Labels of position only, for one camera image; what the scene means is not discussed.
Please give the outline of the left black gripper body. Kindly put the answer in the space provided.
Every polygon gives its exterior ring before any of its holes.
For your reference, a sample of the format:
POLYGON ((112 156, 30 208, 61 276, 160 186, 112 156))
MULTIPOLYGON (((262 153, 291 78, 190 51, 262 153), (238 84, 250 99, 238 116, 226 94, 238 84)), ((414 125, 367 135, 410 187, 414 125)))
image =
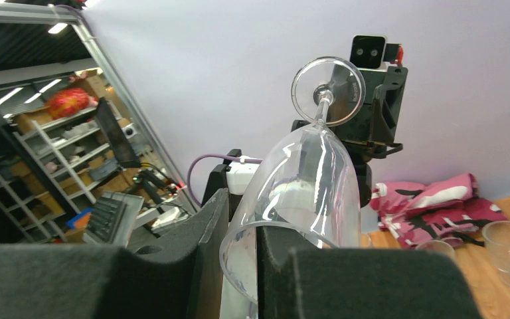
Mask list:
POLYGON ((335 127, 294 120, 291 132, 301 134, 304 146, 326 153, 347 153, 359 160, 372 160, 387 158, 404 149, 404 145, 395 140, 397 126, 398 120, 393 118, 352 119, 335 127))

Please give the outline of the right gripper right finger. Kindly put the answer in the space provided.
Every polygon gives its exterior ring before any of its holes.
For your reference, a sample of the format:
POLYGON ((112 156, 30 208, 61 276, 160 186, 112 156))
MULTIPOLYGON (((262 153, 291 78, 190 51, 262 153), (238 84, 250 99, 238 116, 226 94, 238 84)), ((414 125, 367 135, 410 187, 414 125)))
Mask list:
POLYGON ((297 231, 256 231, 261 318, 479 318, 457 264, 440 253, 318 249, 297 231))

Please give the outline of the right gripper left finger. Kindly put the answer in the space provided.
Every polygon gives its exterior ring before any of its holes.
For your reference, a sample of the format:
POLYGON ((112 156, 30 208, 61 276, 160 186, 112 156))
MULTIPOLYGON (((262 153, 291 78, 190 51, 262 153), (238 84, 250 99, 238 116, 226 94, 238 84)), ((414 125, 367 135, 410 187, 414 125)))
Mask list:
POLYGON ((0 318, 218 318, 228 191, 150 244, 0 245, 0 318))

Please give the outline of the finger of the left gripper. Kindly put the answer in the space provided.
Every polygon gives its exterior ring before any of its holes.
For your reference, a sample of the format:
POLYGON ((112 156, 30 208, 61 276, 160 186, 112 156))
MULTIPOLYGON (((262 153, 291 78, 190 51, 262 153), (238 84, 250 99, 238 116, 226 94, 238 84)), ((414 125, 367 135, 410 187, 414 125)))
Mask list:
POLYGON ((359 97, 359 89, 365 90, 362 106, 350 120, 371 118, 398 120, 408 69, 403 66, 390 66, 386 71, 361 69, 360 72, 364 79, 362 85, 358 84, 357 78, 342 66, 334 66, 331 74, 331 83, 334 88, 341 90, 343 98, 349 99, 350 108, 355 106, 353 97, 359 97))

